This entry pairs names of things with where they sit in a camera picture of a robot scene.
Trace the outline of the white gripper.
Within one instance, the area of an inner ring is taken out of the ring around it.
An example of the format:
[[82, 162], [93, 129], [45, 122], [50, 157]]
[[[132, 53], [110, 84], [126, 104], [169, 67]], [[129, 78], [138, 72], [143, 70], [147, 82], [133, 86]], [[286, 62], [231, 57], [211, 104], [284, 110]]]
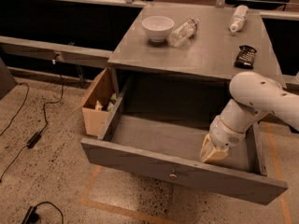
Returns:
[[219, 116], [214, 118], [205, 136], [200, 161], [212, 163], [227, 157], [229, 148], [237, 147], [244, 139], [244, 133], [238, 133], [227, 127]]

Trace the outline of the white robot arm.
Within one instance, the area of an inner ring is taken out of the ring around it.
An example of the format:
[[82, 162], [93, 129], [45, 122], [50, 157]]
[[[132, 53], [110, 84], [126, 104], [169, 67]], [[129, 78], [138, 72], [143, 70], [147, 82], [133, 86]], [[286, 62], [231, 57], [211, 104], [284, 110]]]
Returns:
[[210, 124], [200, 161], [212, 163], [227, 157], [246, 137], [249, 127], [272, 114], [299, 130], [299, 96], [284, 91], [279, 83], [255, 72], [241, 72], [229, 84], [232, 96]]

